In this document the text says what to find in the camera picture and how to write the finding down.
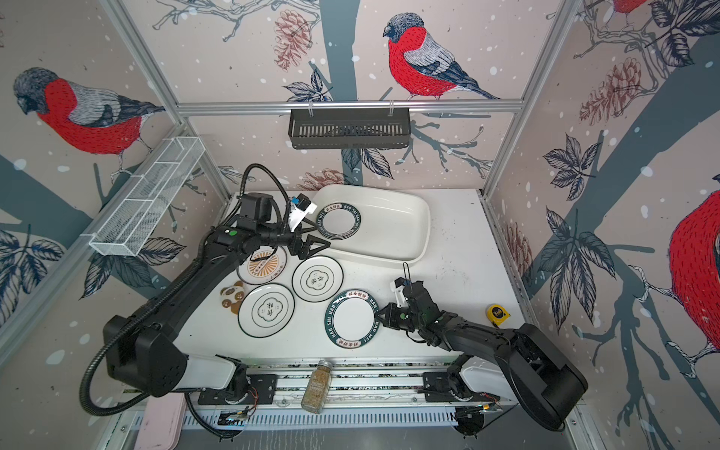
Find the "white flower plate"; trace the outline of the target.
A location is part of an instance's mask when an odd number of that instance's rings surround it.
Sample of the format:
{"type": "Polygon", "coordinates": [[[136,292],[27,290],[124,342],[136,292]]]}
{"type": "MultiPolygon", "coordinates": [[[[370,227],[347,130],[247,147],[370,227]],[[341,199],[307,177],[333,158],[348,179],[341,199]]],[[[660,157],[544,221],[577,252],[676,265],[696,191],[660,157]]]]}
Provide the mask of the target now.
{"type": "Polygon", "coordinates": [[[301,300],[322,303],[335,297],[344,282],[341,264],[327,256],[302,262],[292,274],[292,290],[301,300]]]}
{"type": "Polygon", "coordinates": [[[279,283],[269,283],[245,297],[238,312],[238,325],[247,336],[265,339],[288,326],[295,311],[293,292],[279,283]]]}

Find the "green rim plate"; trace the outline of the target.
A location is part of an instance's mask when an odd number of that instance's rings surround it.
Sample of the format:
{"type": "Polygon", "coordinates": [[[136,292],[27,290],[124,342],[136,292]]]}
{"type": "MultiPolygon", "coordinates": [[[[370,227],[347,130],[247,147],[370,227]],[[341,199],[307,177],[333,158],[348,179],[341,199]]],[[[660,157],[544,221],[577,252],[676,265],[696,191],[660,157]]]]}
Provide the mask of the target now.
{"type": "Polygon", "coordinates": [[[354,236],[361,223],[359,210],[346,202],[328,204],[316,217],[318,232],[330,240],[345,240],[354,236]]]}
{"type": "Polygon", "coordinates": [[[368,292],[342,292],[326,309],[325,333],[339,348],[354,350],[363,347],[378,333],[380,323],[375,318],[375,313],[379,310],[378,302],[368,292]]]}

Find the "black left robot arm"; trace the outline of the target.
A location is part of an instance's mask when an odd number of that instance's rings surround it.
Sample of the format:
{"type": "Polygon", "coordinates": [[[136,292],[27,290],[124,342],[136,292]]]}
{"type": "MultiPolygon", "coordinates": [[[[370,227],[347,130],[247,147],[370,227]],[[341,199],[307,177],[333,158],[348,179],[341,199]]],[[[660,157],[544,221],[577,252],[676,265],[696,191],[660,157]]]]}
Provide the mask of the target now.
{"type": "Polygon", "coordinates": [[[90,416],[113,416],[149,397],[161,398],[179,388],[189,356],[174,341],[194,311],[226,276],[240,268],[262,247],[284,247],[300,260],[329,248],[329,241],[313,235],[308,216],[317,206],[305,194],[286,198],[285,213],[268,194],[247,193],[239,198],[230,219],[201,239],[198,255],[170,286],[129,317],[114,316],[103,328],[103,346],[93,357],[79,387],[79,402],[90,416]],[[114,407],[91,399],[91,384],[102,362],[111,378],[139,390],[139,395],[114,407]]]}

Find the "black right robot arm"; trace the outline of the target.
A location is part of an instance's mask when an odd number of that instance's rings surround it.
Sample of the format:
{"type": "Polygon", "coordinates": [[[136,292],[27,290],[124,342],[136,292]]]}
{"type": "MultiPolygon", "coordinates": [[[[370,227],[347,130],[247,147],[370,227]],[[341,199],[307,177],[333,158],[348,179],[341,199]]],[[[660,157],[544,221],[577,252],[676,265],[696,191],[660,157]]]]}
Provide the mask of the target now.
{"type": "Polygon", "coordinates": [[[389,304],[374,314],[379,323],[459,356],[447,369],[444,395],[468,401],[478,391],[463,380],[461,370],[477,357],[497,366],[517,403],[538,425],[561,431],[564,421],[588,389],[582,373],[533,324],[498,328],[470,322],[441,310],[423,283],[403,291],[407,305],[389,304]]]}

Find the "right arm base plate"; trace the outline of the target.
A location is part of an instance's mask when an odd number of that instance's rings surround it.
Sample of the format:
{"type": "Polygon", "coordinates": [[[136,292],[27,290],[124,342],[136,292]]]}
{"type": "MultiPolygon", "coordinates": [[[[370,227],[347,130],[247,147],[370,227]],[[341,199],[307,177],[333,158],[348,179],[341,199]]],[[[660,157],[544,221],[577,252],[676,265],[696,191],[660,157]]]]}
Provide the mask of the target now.
{"type": "Polygon", "coordinates": [[[501,400],[499,396],[486,392],[474,393],[467,391],[463,395],[455,394],[448,381],[448,374],[444,372],[424,372],[422,374],[422,385],[417,390],[418,394],[425,397],[425,402],[489,402],[497,403],[501,400]]]}

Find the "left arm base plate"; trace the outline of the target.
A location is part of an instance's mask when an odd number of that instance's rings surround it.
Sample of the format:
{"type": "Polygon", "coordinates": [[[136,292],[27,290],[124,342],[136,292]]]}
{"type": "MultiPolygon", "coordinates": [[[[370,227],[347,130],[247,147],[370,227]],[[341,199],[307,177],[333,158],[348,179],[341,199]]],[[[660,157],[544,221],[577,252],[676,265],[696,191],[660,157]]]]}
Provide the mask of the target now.
{"type": "Polygon", "coordinates": [[[277,385],[275,374],[250,374],[239,389],[231,385],[224,390],[202,390],[198,403],[202,406],[270,405],[277,385]]]}

